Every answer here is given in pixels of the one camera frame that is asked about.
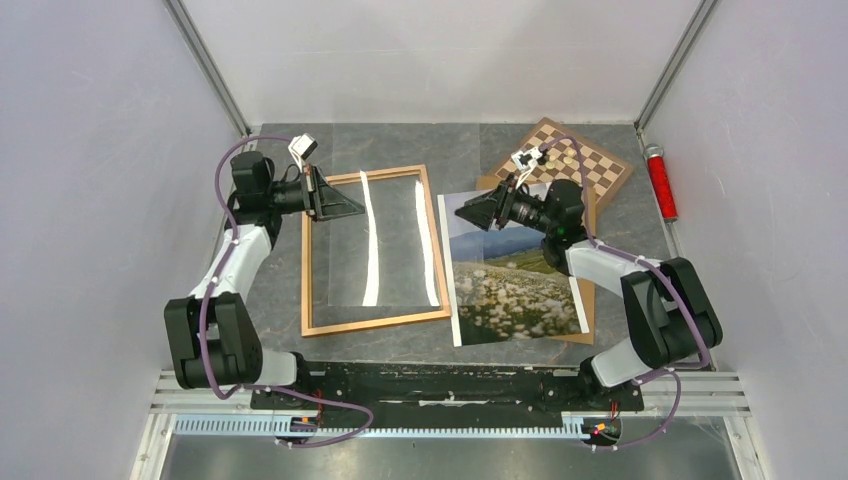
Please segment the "wooden picture frame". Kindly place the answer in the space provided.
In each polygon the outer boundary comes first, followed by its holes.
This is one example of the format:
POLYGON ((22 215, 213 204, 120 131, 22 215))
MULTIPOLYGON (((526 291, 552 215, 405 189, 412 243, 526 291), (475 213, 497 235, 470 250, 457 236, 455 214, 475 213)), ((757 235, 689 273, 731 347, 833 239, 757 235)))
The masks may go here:
POLYGON ((427 168, 332 175, 353 216, 302 220, 301 333, 347 334, 451 316, 427 168))

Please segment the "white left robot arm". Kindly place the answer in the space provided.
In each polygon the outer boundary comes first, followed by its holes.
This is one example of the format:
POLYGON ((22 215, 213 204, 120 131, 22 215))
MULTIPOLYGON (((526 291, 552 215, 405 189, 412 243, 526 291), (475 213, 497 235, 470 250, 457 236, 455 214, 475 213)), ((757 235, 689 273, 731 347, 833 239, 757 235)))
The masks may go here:
POLYGON ((259 151, 229 162, 234 190, 223 201, 223 243, 207 273, 185 297, 164 307, 164 324, 178 384, 223 396, 225 387, 256 383, 263 349, 246 298, 259 267, 278 240, 283 219, 313 222, 361 215, 365 207, 331 186, 319 168, 301 164, 276 180, 274 162, 259 151))

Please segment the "clear acrylic sheet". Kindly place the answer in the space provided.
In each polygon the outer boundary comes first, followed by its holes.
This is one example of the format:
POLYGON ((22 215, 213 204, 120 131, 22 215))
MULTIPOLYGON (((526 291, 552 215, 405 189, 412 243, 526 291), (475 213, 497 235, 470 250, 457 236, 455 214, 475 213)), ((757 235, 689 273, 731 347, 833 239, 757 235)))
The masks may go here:
POLYGON ((334 186, 363 215, 333 220, 328 240, 328 304, 431 311, 442 306, 420 173, 379 178, 359 172, 334 186))

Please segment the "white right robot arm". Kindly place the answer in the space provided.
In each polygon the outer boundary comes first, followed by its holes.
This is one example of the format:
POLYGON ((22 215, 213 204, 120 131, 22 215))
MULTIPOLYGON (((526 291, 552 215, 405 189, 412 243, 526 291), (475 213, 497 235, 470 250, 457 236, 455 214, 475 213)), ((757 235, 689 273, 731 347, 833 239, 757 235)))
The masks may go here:
POLYGON ((577 382, 580 400, 602 408, 625 383, 642 384, 666 372, 708 366, 723 329, 689 260, 648 259, 595 239, 587 199, 587 188, 572 180, 553 181, 539 197, 509 176, 495 189, 465 201, 455 214, 483 231, 513 222, 542 233, 542 252, 550 267, 621 298, 627 338, 585 360, 577 382))

